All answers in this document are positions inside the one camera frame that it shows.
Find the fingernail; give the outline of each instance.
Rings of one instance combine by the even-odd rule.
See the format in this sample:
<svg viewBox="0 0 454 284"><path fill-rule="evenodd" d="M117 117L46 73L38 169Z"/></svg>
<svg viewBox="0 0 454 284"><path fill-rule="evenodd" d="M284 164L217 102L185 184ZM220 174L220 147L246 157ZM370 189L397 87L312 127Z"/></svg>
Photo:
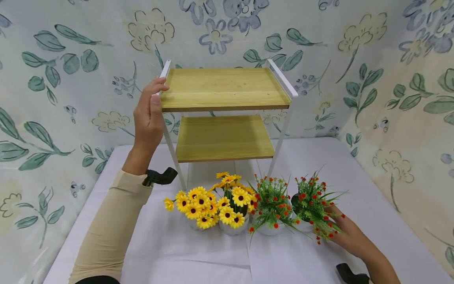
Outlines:
<svg viewBox="0 0 454 284"><path fill-rule="evenodd" d="M151 103L152 104L159 104L159 96L157 94L151 95Z"/></svg>

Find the two-tier shelf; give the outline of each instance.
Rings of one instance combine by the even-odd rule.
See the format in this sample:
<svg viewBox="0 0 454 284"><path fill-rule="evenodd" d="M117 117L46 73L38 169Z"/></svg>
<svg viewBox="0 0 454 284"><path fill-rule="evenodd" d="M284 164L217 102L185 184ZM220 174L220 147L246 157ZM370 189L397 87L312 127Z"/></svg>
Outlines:
<svg viewBox="0 0 454 284"><path fill-rule="evenodd" d="M176 150L167 127L164 137L180 177L179 163L272 159L271 176L298 96L276 64L264 68L173 69L166 61L161 77L170 90L160 93L163 112L181 112ZM260 115L185 117L185 112L288 109L276 148Z"/></svg>

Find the hand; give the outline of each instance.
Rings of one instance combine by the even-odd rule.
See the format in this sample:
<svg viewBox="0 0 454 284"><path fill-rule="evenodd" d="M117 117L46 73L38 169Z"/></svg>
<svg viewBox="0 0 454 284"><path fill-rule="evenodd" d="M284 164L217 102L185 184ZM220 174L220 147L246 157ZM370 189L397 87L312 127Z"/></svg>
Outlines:
<svg viewBox="0 0 454 284"><path fill-rule="evenodd" d="M142 92L139 102L134 109L135 139L133 149L142 154L153 155L163 138L164 121L161 100L156 94L167 91L164 83L166 78L155 78Z"/></svg>

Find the floral wallpaper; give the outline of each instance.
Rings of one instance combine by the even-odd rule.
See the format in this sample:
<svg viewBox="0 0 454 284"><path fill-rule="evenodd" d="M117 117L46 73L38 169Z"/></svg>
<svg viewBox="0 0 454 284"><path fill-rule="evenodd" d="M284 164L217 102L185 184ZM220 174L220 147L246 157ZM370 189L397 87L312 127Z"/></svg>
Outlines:
<svg viewBox="0 0 454 284"><path fill-rule="evenodd" d="M285 136L342 141L454 277L453 0L26 6L0 1L5 283L44 281L113 148L133 142L132 110L167 59L173 68L272 59L300 95ZM257 113L277 138L288 113ZM174 140L180 118L165 114Z"/></svg>

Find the human arm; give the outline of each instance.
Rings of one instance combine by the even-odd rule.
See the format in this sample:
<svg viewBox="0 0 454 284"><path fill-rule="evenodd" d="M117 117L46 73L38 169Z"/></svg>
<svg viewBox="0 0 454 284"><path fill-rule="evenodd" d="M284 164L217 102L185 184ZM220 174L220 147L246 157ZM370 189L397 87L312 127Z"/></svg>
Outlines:
<svg viewBox="0 0 454 284"><path fill-rule="evenodd" d="M82 284L97 276L120 281L140 210L153 190L153 186L145 187L142 182L163 136L161 103L155 93L168 90L164 82L165 78L153 80L143 90L134 109L134 145L88 229L69 284Z"/></svg>

